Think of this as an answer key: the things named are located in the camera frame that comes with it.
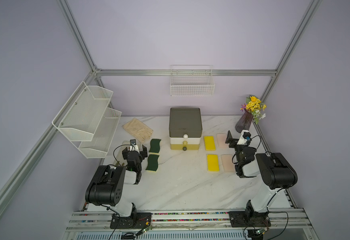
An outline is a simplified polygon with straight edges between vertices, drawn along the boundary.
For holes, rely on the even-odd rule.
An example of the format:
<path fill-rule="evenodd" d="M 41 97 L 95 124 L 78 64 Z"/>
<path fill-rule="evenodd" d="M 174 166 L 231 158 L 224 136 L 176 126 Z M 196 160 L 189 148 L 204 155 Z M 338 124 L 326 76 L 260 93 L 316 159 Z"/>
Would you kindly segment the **pink sponge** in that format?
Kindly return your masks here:
<path fill-rule="evenodd" d="M 227 134 L 217 134 L 217 142 L 220 149 L 227 149 L 229 147 L 229 145 L 226 144 L 226 139 Z"/>
<path fill-rule="evenodd" d="M 234 173 L 235 164 L 232 162 L 233 155 L 221 155 L 223 169 L 225 173 Z"/>

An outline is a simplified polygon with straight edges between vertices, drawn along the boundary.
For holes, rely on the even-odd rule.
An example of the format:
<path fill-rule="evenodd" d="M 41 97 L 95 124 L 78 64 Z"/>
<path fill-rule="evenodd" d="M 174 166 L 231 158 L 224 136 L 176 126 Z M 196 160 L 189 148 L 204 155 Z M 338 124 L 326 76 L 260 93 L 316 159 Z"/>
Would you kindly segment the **green yellow sponge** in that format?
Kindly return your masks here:
<path fill-rule="evenodd" d="M 159 159 L 158 154 L 150 154 L 147 158 L 146 170 L 156 172 L 158 169 L 158 159 Z"/>

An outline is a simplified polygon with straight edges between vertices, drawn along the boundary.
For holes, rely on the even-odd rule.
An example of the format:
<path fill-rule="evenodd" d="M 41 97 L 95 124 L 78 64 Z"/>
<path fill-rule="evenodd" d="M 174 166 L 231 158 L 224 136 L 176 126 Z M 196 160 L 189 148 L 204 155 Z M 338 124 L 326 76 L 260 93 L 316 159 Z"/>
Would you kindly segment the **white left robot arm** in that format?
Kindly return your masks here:
<path fill-rule="evenodd" d="M 138 222 L 136 206 L 122 197 L 125 185 L 137 185 L 141 179 L 142 161 L 147 158 L 147 148 L 136 144 L 124 145 L 122 150 L 126 166 L 101 165 L 97 168 L 87 190 L 88 204 L 105 207 L 114 212 L 113 219 L 121 226 L 133 227 Z"/>

